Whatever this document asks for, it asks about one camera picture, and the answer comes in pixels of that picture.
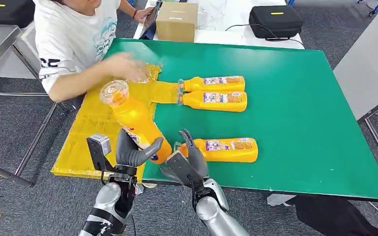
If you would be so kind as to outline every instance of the orange juice bottle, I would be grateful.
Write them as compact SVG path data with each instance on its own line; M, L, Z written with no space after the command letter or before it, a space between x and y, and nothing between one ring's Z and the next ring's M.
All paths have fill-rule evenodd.
M129 95L127 82L114 80L105 84L99 98L111 106L117 121L141 149L150 146L158 137L164 138L154 121L150 119L148 108ZM171 153L172 147L164 138L160 150L151 157L151 161L161 164Z
M180 91L192 92L197 90L202 91L244 91L245 82L244 77L237 76L223 76L201 78L193 77L190 80L179 80Z
M206 161L254 162L258 156L257 143L252 138L240 139L195 139ZM186 144L175 143L175 150L188 157Z
M179 94L177 103L200 110L243 112L247 107L247 94L241 91L193 91Z

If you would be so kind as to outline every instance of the wrist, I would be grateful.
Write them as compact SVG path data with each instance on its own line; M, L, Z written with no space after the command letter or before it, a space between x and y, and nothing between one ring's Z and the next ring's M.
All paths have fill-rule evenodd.
M133 20L135 20L135 15L137 14L137 9L134 9L134 13L131 15L131 17L133 18Z
M98 73L102 77L112 76L112 72L109 69L108 60L103 60L96 65Z

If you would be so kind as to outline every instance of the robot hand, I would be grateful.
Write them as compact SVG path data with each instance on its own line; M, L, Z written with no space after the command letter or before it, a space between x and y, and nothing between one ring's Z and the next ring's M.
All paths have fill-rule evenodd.
M120 235L132 214L137 166L142 165L160 149L163 138L157 138L151 146L139 150L132 138L121 129L114 167L105 157L111 151L108 137L94 134L87 138L87 142L94 167L101 171L104 186L99 191L79 236ZM105 171L112 172L106 184L103 181Z
M205 158L187 130L179 131L188 147L188 158L174 152L161 171L192 189L192 206L211 236L248 236L247 231L229 214L228 202L220 185L208 177Z

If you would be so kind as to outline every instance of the green tabletop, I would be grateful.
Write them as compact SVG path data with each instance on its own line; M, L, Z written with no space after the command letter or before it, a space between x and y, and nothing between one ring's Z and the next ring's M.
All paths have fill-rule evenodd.
M208 163L222 186L378 201L378 165L322 51L116 39L108 55L119 51L160 64L160 81L244 76L242 113L156 109L171 145L182 141L182 128L194 138L256 139L256 162ZM169 181L151 162L143 180Z

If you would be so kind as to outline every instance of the black case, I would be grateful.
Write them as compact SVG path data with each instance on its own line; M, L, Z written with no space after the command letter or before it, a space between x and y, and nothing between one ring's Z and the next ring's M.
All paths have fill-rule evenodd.
M34 19L32 0L0 0L0 25L26 27Z
M257 38L290 38L301 31L303 20L289 6L255 6L250 12L249 23Z

